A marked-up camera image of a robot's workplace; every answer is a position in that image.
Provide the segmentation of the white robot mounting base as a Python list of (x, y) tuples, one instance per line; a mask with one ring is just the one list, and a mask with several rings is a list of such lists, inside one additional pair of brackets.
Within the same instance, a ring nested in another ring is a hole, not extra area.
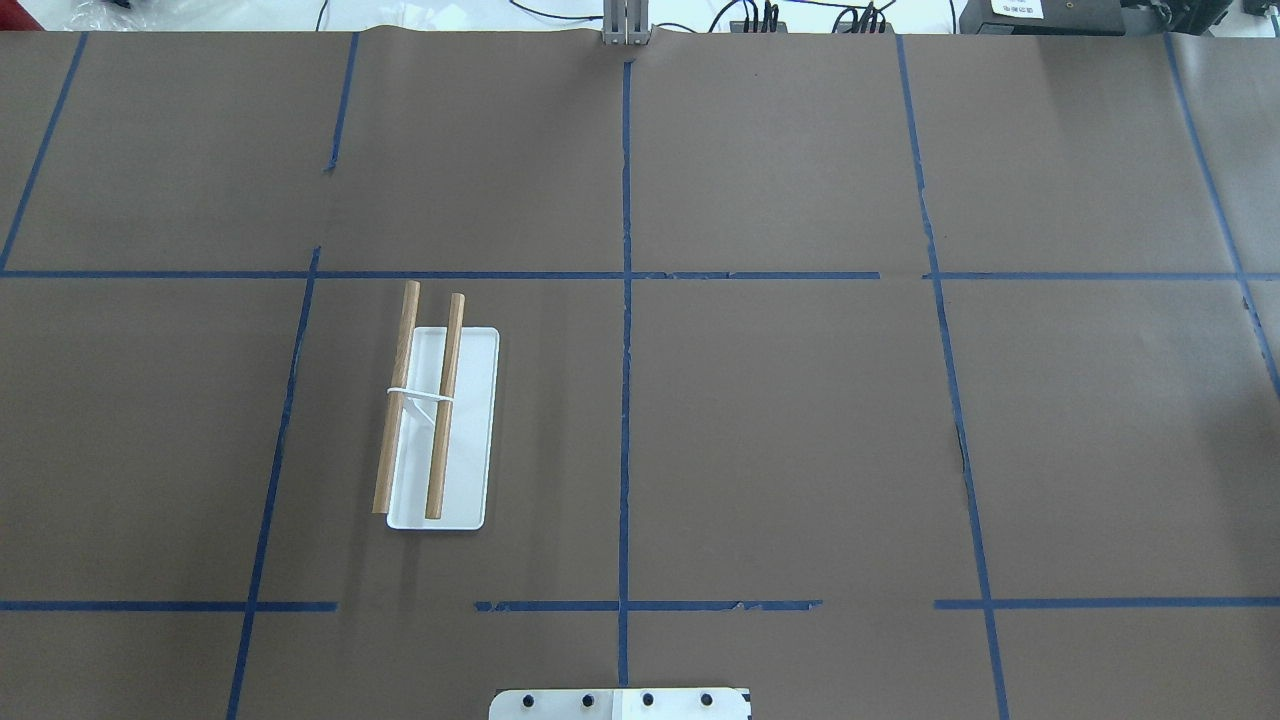
[(489, 719), (751, 719), (746, 689), (731, 687), (512, 689)]

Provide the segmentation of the wooden rack rod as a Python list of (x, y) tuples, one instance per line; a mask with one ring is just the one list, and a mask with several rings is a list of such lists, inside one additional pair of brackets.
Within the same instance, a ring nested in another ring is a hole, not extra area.
[(451, 445), (451, 423), (454, 410), (456, 384), (460, 365), (460, 346), (465, 324), (463, 293), (452, 293), (445, 333), (442, 346), (442, 373), (436, 401), (436, 415), (431, 441), (431, 461), (428, 474), (428, 493), (424, 516), (438, 520), (443, 515), (445, 474)]
[(372, 498), (375, 514), (390, 511), (390, 492), (396, 473), (397, 445), (401, 436), (401, 414), (404, 396), (397, 388), (404, 388), (410, 372), (410, 355), (417, 320), (421, 284), (406, 281), (402, 293), (399, 319), (396, 329), (396, 354), (387, 396), (387, 411), (379, 451), (378, 478)]

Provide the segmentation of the black control box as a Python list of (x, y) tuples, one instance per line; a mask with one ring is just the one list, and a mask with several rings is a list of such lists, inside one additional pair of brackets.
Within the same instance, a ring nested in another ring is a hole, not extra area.
[(961, 35), (1142, 36), (1165, 32), (1172, 13), (1156, 1), (969, 1)]

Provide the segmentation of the grey aluminium frame post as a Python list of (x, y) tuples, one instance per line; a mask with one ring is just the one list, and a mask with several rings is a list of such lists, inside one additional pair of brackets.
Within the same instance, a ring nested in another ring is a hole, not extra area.
[(605, 46), (641, 46), (652, 41), (648, 0), (604, 0), (602, 3), (602, 42)]

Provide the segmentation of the black power strip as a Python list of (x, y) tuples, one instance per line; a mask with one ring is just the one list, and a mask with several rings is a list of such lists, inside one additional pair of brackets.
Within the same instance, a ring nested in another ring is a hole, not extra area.
[(767, 33), (787, 33), (787, 32), (788, 32), (787, 23), (773, 18), (769, 19), (760, 18), (759, 20), (745, 19), (745, 20), (730, 22), (730, 33), (736, 33), (736, 35), (751, 35), (751, 33), (767, 35)]

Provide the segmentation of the inner wooden rack rod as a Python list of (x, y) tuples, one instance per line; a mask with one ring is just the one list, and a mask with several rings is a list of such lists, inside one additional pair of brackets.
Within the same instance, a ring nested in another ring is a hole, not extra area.
[(443, 515), (445, 474), (451, 445), (451, 423), (454, 410), (456, 384), (460, 365), (460, 346), (465, 324), (463, 293), (452, 293), (445, 333), (442, 346), (442, 373), (436, 401), (436, 415), (431, 441), (431, 461), (428, 474), (428, 493), (424, 516), (438, 520)]

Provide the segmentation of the outer wooden rack rod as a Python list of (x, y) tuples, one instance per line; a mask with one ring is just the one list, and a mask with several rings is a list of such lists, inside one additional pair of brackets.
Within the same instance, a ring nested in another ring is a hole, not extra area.
[(396, 329), (396, 354), (387, 396), (387, 411), (379, 451), (378, 478), (372, 498), (375, 514), (390, 511), (390, 492), (396, 473), (397, 445), (401, 436), (401, 414), (404, 396), (397, 388), (404, 388), (410, 372), (410, 355), (417, 320), (421, 284), (406, 281), (402, 293), (399, 319)]

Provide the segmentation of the white towel rack base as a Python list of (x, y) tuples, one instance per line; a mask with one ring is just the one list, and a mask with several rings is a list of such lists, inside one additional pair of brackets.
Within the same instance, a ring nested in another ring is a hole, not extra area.
[[(399, 395), (399, 437), (390, 482), (387, 525), (393, 530), (480, 530), (486, 515), (488, 480), (497, 406), (500, 336), (490, 327), (465, 327), (454, 392), (440, 393), (445, 328), (413, 332), (406, 380)], [(442, 515), (428, 518), (438, 405), (451, 405)]]

